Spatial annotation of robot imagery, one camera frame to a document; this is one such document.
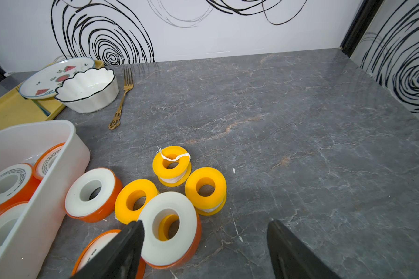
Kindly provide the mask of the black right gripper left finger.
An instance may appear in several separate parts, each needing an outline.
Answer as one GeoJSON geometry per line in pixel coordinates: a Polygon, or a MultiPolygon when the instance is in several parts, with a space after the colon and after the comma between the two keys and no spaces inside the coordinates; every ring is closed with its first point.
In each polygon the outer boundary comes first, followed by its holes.
{"type": "Polygon", "coordinates": [[[71,278],[142,279],[145,272],[141,257],[144,236],[143,222],[130,222],[71,278]]]}

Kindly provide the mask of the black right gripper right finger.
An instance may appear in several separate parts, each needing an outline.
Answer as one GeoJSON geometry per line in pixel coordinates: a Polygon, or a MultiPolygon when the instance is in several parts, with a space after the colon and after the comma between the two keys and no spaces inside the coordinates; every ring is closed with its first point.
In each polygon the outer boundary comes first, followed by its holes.
{"type": "Polygon", "coordinates": [[[268,223],[267,245],[277,279],[339,278],[279,220],[268,223]]]}

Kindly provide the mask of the orange sealing tape roll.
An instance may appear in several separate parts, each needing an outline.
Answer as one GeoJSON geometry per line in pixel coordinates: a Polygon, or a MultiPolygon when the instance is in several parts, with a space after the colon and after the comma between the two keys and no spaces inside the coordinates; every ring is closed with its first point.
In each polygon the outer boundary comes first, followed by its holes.
{"type": "Polygon", "coordinates": [[[65,143],[60,143],[45,151],[33,166],[33,175],[37,180],[42,181],[53,165],[65,143]]]}
{"type": "Polygon", "coordinates": [[[27,204],[28,202],[19,202],[0,212],[0,253],[3,243],[8,238],[23,210],[26,209],[27,204]]]}
{"type": "Polygon", "coordinates": [[[0,172],[0,212],[16,203],[30,201],[40,183],[28,163],[3,169],[0,172]]]}

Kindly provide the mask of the white plastic storage box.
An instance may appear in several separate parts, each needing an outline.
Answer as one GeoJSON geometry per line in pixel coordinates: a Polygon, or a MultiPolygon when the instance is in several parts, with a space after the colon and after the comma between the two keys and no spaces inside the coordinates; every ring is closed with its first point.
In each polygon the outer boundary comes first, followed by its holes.
{"type": "Polygon", "coordinates": [[[0,171],[31,162],[60,143],[63,149],[2,246],[0,279],[37,278],[66,215],[68,189],[90,161],[90,151],[70,121],[21,124],[0,131],[0,171]]]}

